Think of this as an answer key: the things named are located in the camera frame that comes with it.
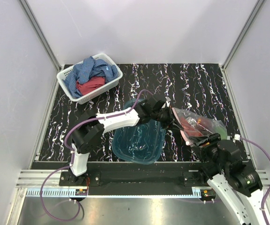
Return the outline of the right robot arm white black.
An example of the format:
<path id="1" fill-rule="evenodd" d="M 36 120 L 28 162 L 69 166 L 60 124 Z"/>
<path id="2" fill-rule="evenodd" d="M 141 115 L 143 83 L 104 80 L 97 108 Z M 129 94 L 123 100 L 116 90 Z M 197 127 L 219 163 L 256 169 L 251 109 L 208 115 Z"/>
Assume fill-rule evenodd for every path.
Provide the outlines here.
<path id="1" fill-rule="evenodd" d="M 238 224 L 270 225 L 260 176 L 243 163 L 234 141 L 223 140 L 216 133 L 190 136 L 188 142 L 203 162 L 198 169 L 198 182 L 216 192 Z"/>

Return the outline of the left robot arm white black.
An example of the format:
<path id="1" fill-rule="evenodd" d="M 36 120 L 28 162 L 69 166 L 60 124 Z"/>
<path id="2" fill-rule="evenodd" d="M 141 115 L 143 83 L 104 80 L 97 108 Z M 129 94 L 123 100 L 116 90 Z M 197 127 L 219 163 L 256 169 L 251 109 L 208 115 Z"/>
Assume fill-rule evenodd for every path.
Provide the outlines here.
<path id="1" fill-rule="evenodd" d="M 170 106 L 170 100 L 156 95 L 141 101 L 137 98 L 132 107 L 122 111 L 106 114 L 84 113 L 83 120 L 78 120 L 64 139 L 64 144 L 71 153 L 69 180 L 77 186 L 85 182 L 89 154 L 99 146 L 98 140 L 105 133 L 124 127 L 140 126 L 150 120 L 159 122 L 166 130 L 183 129 Z"/>

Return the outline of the clear zip top bag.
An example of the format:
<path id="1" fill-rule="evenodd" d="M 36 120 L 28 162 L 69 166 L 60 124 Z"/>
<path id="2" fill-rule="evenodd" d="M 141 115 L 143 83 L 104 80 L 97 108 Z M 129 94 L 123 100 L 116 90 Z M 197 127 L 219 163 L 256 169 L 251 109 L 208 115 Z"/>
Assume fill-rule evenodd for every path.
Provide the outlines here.
<path id="1" fill-rule="evenodd" d="M 193 145 L 189 137 L 202 137 L 218 133 L 221 139 L 227 139 L 227 129 L 220 120 L 209 119 L 189 110 L 173 107 L 172 111 L 183 129 L 180 131 L 187 146 Z"/>

